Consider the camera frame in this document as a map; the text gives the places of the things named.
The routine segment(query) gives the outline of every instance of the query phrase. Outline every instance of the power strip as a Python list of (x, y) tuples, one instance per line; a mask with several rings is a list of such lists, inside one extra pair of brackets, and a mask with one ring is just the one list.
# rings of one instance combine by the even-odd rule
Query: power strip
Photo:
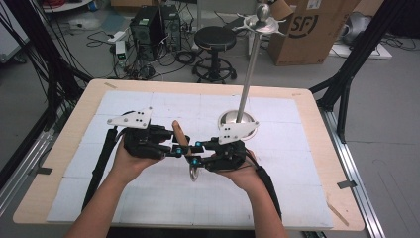
[(126, 36), (126, 32), (117, 32), (116, 34), (114, 34), (113, 38), (108, 39), (108, 42), (115, 44), (115, 42), (120, 41), (124, 36)]

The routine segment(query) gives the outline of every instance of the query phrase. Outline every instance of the metal pole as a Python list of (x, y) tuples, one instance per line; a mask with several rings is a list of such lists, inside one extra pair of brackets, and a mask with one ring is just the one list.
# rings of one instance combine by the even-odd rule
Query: metal pole
[(248, 92), (251, 86), (251, 75), (254, 72), (254, 66), (256, 65), (257, 55), (259, 54), (261, 36), (261, 33), (255, 32), (253, 49), (251, 50), (251, 57), (250, 62), (248, 64), (247, 75), (245, 76), (244, 89), (242, 90), (241, 104), (239, 105), (238, 110), (238, 117), (236, 121), (237, 123), (241, 123), (242, 116), (244, 115), (245, 104), (247, 103)]
[(197, 0), (197, 31), (201, 29), (201, 8), (202, 0)]

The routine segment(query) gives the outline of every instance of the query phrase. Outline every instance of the box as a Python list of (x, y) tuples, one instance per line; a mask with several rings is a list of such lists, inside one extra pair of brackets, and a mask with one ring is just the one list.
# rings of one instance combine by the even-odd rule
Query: box
[(373, 17), (382, 3), (383, 0), (361, 0), (361, 2), (355, 8), (355, 12), (360, 12), (365, 16)]
[(157, 6), (158, 4), (158, 0), (111, 0), (111, 6), (113, 7)]
[(272, 34), (268, 54), (275, 65), (322, 63), (361, 0), (285, 0), (294, 10)]

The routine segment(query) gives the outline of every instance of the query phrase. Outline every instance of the wooden table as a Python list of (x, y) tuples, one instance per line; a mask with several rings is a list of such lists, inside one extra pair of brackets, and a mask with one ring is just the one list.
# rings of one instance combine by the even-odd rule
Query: wooden table
[[(77, 106), (44, 162), (53, 168), (48, 176), (37, 175), (14, 215), (16, 223), (50, 224), (47, 216), (58, 191), (61, 178), (76, 152), (103, 95), (109, 90), (166, 92), (210, 95), (241, 94), (242, 86), (153, 81), (95, 79), (87, 86)], [(360, 231), (365, 228), (358, 206), (349, 188), (340, 189), (345, 181), (338, 156), (318, 111), (312, 93), (301, 88), (250, 88), (249, 96), (293, 99), (299, 110), (325, 197), (334, 222), (332, 230)]]

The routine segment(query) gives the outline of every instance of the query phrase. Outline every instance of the forearm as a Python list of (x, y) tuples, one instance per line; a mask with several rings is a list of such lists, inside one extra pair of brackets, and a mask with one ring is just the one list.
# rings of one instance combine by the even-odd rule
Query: forearm
[(257, 238), (287, 237), (286, 230), (275, 210), (271, 197), (262, 181), (255, 182), (246, 190), (253, 208)]
[(106, 237), (124, 187), (105, 178), (65, 237)]

